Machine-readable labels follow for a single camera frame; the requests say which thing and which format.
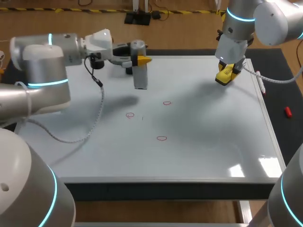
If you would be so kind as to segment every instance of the wooden floor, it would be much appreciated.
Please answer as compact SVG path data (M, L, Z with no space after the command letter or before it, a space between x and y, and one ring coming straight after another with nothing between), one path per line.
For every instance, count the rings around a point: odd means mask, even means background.
M90 9L131 9L131 0L94 0ZM212 0L159 0L170 10L214 9ZM76 0L11 0L0 7L77 8ZM1 12L0 40L20 35L47 33L92 34L104 28L111 30L115 43L144 40L150 49L209 49L217 47L217 29L222 28L221 17L215 14L170 15L166 21L152 20L150 26L124 24L125 14L95 14L82 12ZM278 46L293 74L299 70L296 58L298 41ZM264 47L258 39L250 48ZM0 50L9 60L9 43L0 42ZM299 49L303 60L303 47ZM297 81L303 91L303 78ZM251 202L256 213L263 202ZM117 201L77 202L77 221L123 222L215 222L239 221L237 207L231 201Z

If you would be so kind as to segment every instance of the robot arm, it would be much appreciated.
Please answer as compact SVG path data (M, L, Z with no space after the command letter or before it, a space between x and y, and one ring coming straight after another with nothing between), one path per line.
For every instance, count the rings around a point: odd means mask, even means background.
M28 86L0 84L0 122L62 110L71 97L66 66L81 65L89 58L91 67L101 69L104 61L131 68L136 89L147 88L146 46L141 40L126 45L130 56L115 56L119 46L113 47L107 29L78 38L76 34L47 34L14 37L10 42L11 59L18 70L26 74Z
M233 75L217 75L216 81L226 85L240 73L255 30L264 45L303 39L303 1L292 4L286 0L230 0L215 55L220 60L220 70L232 64Z

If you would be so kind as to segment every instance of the red object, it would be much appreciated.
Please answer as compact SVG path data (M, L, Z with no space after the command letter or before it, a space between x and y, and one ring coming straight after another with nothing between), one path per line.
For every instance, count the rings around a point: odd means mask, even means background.
M291 110L290 110L289 107L286 107L286 108L285 108L285 113L286 113L286 116L287 116L288 118L291 118L291 117L293 116L293 114L292 114L292 112L291 112Z

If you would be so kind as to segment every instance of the white cable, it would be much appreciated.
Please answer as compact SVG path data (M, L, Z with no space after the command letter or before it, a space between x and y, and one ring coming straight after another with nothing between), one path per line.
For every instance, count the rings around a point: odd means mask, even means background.
M18 86L18 85L21 85L22 88L25 90L25 93L26 93L26 96L27 96L27 117L24 118L24 124L27 122L28 118L31 116L31 113L32 113L32 99L30 97L30 93L29 93L29 90L27 88L27 86L21 82L21 81L18 81L15 83L15 86ZM18 121L22 120L22 118L16 118L16 119L12 119L2 125L0 125L0 128L5 128L11 124L14 124L14 123L17 123Z
M24 123L30 118L32 114L32 99L30 97L30 93L28 90L28 87L21 81L17 81L15 83L15 86L21 85L23 89L25 90L26 96L27 96L27 117L24 119Z
M32 119L28 119L27 122L33 123L35 125L40 126L42 129L44 129L51 137L53 137L55 140L62 142L62 143L78 143L78 142L82 142L84 140L86 140L88 137L91 136L91 134L94 132L96 125L98 124L100 118L101 118L101 114L102 114L102 109L103 109L103 102L104 102L104 88L101 87L101 93L102 93L102 98L101 98L101 104L100 104L100 108L98 111L98 115L96 117L96 120L94 122L94 125L91 127L90 131L88 132L88 134L83 137L82 139L78 139L78 140L72 140L72 141L68 141L68 140L64 140L64 139L60 139L59 137L55 136L53 133L51 133L44 125L42 125L40 122L36 121L36 120L32 120Z
M101 94L102 94L102 98L101 98L101 104L100 104L100 108L99 108L99 111L98 111L98 114L97 114L97 117L96 117L96 120L94 122L94 125L91 127L90 131L86 134L85 137L81 138L81 139L78 139L78 140L72 140L72 141L69 141L69 140L64 140L64 139L60 139L59 137L55 136L52 132L50 132L43 124L41 124L40 122L36 121L36 120L33 120L33 119L29 119L29 117L31 116L31 112L32 112L32 100L30 98L30 94L29 94L29 90L27 88L27 86L22 83L22 82L16 82L15 85L18 85L20 84L23 89L25 90L26 94L27 94L27 109L28 109L28 112L27 112L27 117L24 119L24 123L26 122L29 122L29 123L32 123L32 124L35 124L35 125L38 125L39 127L41 127L42 129L44 129L51 137L53 137L55 140L59 141L59 142L62 142L62 143L78 143L78 142L82 142L86 139L88 139L91 134L94 132L95 130L95 127L97 126L100 118L101 118L101 114L102 114L102 110L103 110L103 102L104 102L104 88L101 87ZM0 128L4 128L4 127L7 127L9 126L10 124L14 124L14 123L17 123L18 121L22 120L22 118L17 118L17 119L12 119L2 125L0 125Z
M302 72L303 72L303 66L302 66L302 67L300 68L298 74L297 74L294 78L291 78L291 79L289 79L289 80L276 80L276 79L270 79L270 78L267 78L267 77L263 77L263 76L257 74L256 72L250 71L250 70L247 69L245 66L246 66L246 63L244 63L244 64L242 65L242 68L243 68L244 70L246 70L247 72L249 72L249 73L255 75L256 77L260 77L260 78L263 79L263 80L266 80L266 81L269 81L269 82L272 82L272 83L276 83L276 84L289 84L289 83L292 83L292 82L294 82L296 79L298 79L299 76L300 76L300 75L302 74Z

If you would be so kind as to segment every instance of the hazard tape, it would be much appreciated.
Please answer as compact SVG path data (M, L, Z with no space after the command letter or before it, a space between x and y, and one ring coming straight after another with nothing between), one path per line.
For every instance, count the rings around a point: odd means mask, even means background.
M0 11L54 11L59 13L61 11L75 11L75 12L92 12L92 13L127 13L132 10L127 9L73 9L73 8L0 8ZM215 13L220 14L221 16L225 14L225 11L219 10L195 10L195 11L186 11L186 10L159 10L161 14L199 14L199 13Z

